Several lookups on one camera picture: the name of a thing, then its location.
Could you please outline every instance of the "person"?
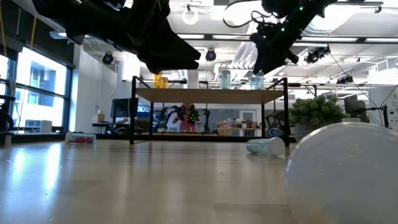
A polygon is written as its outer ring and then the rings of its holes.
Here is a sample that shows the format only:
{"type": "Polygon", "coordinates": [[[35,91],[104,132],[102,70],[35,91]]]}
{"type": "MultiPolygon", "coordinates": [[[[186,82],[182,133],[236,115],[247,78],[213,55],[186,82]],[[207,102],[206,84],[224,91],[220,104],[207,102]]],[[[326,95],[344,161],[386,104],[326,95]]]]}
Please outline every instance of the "person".
{"type": "MultiPolygon", "coordinates": [[[[195,124],[189,122],[189,114],[195,111],[195,105],[193,103],[183,103],[181,108],[184,120],[181,121],[181,132],[195,132],[196,124],[201,124],[199,118],[195,121],[195,124]]],[[[180,120],[178,116],[173,119],[173,124],[177,123],[180,120]]]]}

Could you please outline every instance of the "potted plant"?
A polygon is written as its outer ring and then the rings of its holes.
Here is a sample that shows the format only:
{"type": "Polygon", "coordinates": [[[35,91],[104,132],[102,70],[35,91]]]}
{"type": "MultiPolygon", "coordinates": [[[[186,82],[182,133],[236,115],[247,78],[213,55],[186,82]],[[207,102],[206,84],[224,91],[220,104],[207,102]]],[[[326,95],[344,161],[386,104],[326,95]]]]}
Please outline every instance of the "potted plant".
{"type": "Polygon", "coordinates": [[[289,109],[289,122],[295,126],[295,139],[299,142],[312,131],[323,126],[339,123],[348,115],[337,105],[337,98],[326,100],[325,96],[314,99],[297,99],[289,109]]]}

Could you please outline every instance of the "ceiling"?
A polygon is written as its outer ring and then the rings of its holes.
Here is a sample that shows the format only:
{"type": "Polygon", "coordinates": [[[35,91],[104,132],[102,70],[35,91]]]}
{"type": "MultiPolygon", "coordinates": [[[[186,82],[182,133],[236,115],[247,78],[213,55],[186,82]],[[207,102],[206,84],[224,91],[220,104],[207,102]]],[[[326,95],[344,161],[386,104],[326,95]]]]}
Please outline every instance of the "ceiling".
{"type": "MultiPolygon", "coordinates": [[[[34,13],[34,7],[31,0],[13,0],[22,6],[25,10],[34,13]]],[[[376,7],[357,7],[353,12],[346,12],[347,10],[337,11],[326,14],[326,24],[331,21],[341,20],[342,17],[347,16],[347,20],[338,24],[331,32],[327,33],[332,36],[343,36],[343,37],[361,37],[361,36],[381,36],[381,37],[398,37],[398,23],[392,21],[398,21],[398,2],[392,4],[394,0],[386,0],[389,4],[388,7],[384,8],[379,14],[375,14],[374,10],[376,7]]],[[[179,1],[170,0],[172,13],[169,15],[168,20],[174,32],[178,34],[250,34],[256,31],[256,27],[244,26],[238,29],[232,29],[223,24],[222,13],[225,6],[222,5],[222,0],[197,0],[191,1],[191,9],[198,11],[198,21],[193,25],[188,25],[182,19],[183,12],[186,8],[186,4],[190,1],[179,1]]],[[[240,23],[243,19],[241,16],[248,16],[253,9],[249,7],[238,7],[237,9],[231,10],[226,13],[226,18],[229,23],[240,23]]],[[[187,18],[191,18],[192,15],[188,13],[187,18]]],[[[62,28],[57,27],[56,24],[51,21],[40,17],[48,25],[52,26],[56,30],[62,28]]],[[[215,67],[222,65],[231,65],[238,61],[237,55],[242,51],[247,54],[243,57],[245,60],[252,60],[256,56],[256,48],[251,46],[251,43],[238,42],[238,41],[224,41],[224,40],[187,40],[187,42],[194,46],[202,53],[202,58],[199,61],[200,70],[206,70],[208,72],[214,72],[215,67]],[[215,49],[217,59],[215,62],[206,62],[205,54],[208,49],[215,49]]],[[[104,42],[99,40],[87,40],[84,43],[85,50],[101,60],[102,56],[107,51],[115,51],[115,49],[104,42]]],[[[385,57],[391,58],[395,55],[398,56],[398,45],[369,45],[369,44],[330,44],[331,54],[339,62],[341,68],[335,63],[335,60],[328,56],[320,60],[315,65],[307,65],[303,62],[303,57],[306,56],[306,52],[314,49],[314,47],[293,47],[292,50],[296,54],[301,53],[301,58],[298,65],[288,65],[278,71],[267,74],[266,78],[271,79],[273,76],[276,77],[288,77],[290,82],[305,82],[310,80],[311,82],[327,82],[330,77],[338,78],[341,69],[350,71],[357,79],[357,82],[362,82],[366,79],[368,69],[375,66],[377,62],[381,62],[385,57]]],[[[126,53],[114,52],[114,56],[119,60],[123,61],[126,53]]],[[[153,75],[145,68],[142,64],[141,73],[146,79],[153,79],[153,75]]],[[[234,81],[239,81],[239,75],[232,75],[235,77],[234,81]]],[[[208,78],[208,75],[200,77],[201,79],[208,78]]]]}

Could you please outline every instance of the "building outside window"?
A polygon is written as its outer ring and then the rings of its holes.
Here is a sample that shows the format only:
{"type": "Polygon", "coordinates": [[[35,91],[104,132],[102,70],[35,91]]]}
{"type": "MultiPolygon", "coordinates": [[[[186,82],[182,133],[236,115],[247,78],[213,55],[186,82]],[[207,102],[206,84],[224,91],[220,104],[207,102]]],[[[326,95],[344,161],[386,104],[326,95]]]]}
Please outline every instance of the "building outside window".
{"type": "Polygon", "coordinates": [[[37,121],[42,120],[52,121],[52,126],[63,126],[64,104],[69,101],[68,72],[66,66],[27,48],[19,53],[12,113],[16,127],[37,128],[37,121]]]}

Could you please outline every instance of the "red object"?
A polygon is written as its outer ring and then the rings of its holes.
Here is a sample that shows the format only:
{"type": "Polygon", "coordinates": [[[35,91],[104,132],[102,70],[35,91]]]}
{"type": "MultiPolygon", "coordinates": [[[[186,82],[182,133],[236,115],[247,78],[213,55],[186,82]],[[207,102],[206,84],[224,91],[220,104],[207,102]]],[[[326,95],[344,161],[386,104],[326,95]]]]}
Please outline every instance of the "red object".
{"type": "Polygon", "coordinates": [[[92,144],[93,143],[93,138],[77,137],[74,140],[69,140],[69,143],[88,143],[88,144],[92,144]]]}

